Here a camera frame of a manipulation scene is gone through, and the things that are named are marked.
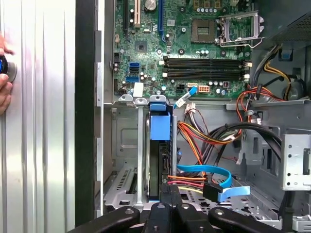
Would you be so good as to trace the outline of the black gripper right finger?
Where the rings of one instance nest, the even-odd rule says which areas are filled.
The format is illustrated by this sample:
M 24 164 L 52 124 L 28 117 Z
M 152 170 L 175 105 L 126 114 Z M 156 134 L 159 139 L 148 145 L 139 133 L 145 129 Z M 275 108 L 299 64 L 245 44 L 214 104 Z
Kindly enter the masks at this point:
M 216 206 L 207 213 L 191 203 L 177 203 L 173 221 L 179 233 L 282 233 L 283 230 L 234 210 Z

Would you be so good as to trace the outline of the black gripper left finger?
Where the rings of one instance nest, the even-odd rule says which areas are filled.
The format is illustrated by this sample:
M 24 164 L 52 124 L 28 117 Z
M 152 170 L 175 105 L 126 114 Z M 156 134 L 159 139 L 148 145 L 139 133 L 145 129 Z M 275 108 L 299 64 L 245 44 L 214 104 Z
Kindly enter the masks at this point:
M 124 206 L 89 221 L 72 230 L 71 233 L 169 233 L 171 231 L 172 197 L 169 186 L 160 188 L 160 202 L 151 205 L 150 210 L 139 211 Z

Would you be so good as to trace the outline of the person hand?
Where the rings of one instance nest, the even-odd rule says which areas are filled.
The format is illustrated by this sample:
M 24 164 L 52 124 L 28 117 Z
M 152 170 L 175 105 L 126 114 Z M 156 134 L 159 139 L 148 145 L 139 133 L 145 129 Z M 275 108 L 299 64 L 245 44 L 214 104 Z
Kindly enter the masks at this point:
M 6 42 L 5 38 L 0 35 L 0 55 L 5 54 L 14 55 L 14 51 L 11 46 Z M 11 102 L 11 89 L 12 83 L 8 81 L 7 74 L 0 75 L 0 115 L 3 115 Z

